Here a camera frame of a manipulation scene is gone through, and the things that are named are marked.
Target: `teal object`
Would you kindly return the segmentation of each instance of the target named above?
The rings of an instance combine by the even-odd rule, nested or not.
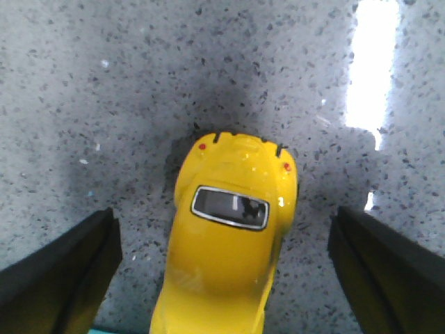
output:
[[[90,331],[88,332],[88,334],[112,334],[110,332],[102,332],[102,331],[98,331],[97,329],[90,329]]]

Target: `yellow toy car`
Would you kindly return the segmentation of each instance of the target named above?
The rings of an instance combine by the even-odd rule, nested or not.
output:
[[[176,183],[151,334],[263,333],[297,183],[296,163],[281,145],[228,132],[197,141]]]

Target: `window frame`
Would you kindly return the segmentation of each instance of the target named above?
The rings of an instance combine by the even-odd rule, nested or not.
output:
[[[247,225],[247,224],[242,224],[242,223],[237,223],[236,221],[231,221],[228,219],[223,219],[223,218],[218,218],[215,216],[212,216],[210,214],[206,214],[204,212],[201,212],[199,210],[195,209],[195,203],[197,200],[197,196],[200,193],[201,190],[208,190],[208,191],[215,191],[215,192],[219,192],[219,193],[228,193],[230,195],[233,196],[240,196],[240,197],[245,197],[245,198],[249,198],[251,200],[255,200],[261,204],[264,204],[266,211],[264,212],[264,220],[263,223],[260,226],[254,226],[254,225]],[[195,194],[193,196],[193,201],[192,201],[192,205],[191,205],[191,211],[192,213],[194,213],[194,215],[199,216],[201,218],[205,218],[209,221],[215,221],[217,223],[222,223],[228,226],[232,226],[235,228],[243,228],[246,230],[254,230],[254,231],[261,231],[264,230],[269,222],[269,211],[270,211],[270,204],[269,202],[265,201],[265,200],[261,200],[259,198],[253,197],[253,196],[249,196],[249,195],[245,195],[244,193],[237,193],[235,191],[228,191],[225,189],[220,189],[220,188],[216,188],[214,186],[199,186],[196,191]]]

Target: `speckled gray floor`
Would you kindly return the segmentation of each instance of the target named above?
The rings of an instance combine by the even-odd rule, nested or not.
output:
[[[445,256],[444,18],[442,0],[0,0],[0,268],[111,206],[124,260],[96,324],[146,333],[180,163],[246,132],[289,145],[302,187],[266,334],[359,333],[326,252],[337,205],[369,199]]]

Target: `rear window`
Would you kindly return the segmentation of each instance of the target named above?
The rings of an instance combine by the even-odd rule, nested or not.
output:
[[[262,230],[267,225],[269,203],[240,193],[200,186],[193,199],[192,212],[219,223]]]

